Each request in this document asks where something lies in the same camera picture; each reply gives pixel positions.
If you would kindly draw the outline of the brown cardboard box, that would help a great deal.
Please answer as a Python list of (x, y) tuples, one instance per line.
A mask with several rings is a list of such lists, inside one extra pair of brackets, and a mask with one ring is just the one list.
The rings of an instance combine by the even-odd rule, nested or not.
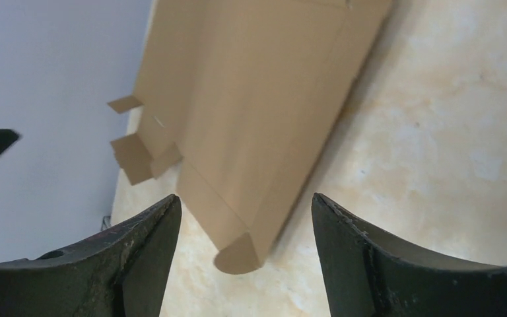
[(131, 184), (180, 163), (177, 192), (221, 272), (259, 269), (294, 208), (391, 1), (157, 1), (112, 141)]

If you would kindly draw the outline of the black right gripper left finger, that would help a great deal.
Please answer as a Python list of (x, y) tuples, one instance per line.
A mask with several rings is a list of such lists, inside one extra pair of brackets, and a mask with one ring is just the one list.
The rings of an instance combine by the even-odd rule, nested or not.
[(84, 240), (0, 263), (0, 316), (158, 316), (181, 221), (171, 194)]

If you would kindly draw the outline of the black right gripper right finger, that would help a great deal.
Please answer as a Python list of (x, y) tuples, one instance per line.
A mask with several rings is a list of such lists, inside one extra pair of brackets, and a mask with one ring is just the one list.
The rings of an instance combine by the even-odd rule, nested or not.
[(311, 210), (332, 316), (507, 316), (507, 266), (423, 248), (323, 194)]

